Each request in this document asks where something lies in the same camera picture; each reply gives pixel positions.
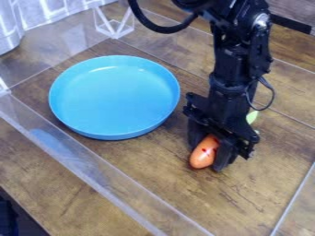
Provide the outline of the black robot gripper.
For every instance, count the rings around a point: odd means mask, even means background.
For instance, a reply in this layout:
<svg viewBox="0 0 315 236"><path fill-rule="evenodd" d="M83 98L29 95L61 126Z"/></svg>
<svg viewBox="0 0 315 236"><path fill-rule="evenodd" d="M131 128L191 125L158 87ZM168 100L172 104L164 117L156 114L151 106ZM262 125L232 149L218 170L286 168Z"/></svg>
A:
<svg viewBox="0 0 315 236"><path fill-rule="evenodd" d="M250 112L250 102L256 92L258 83L247 82L230 85L220 81L215 74L210 75L210 93L207 97L194 92L186 94L187 103L183 114L188 120L210 121L220 127L240 134L240 124L246 121ZM210 128L195 121L188 121L188 145L191 149L210 134ZM216 150L212 169L222 171L239 156L239 140L222 138Z"/></svg>

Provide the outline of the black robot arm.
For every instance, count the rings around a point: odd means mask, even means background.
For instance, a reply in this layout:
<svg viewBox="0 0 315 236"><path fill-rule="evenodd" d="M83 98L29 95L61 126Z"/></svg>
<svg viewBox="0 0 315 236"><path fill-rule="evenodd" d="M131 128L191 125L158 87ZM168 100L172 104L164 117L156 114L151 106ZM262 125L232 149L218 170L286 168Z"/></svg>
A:
<svg viewBox="0 0 315 236"><path fill-rule="evenodd" d="M187 93L188 143L200 146L216 138L212 169L222 171L239 157L248 159L260 137L246 120L258 84L266 84L271 13L266 0L172 0L182 9L210 21L215 64L210 94Z"/></svg>

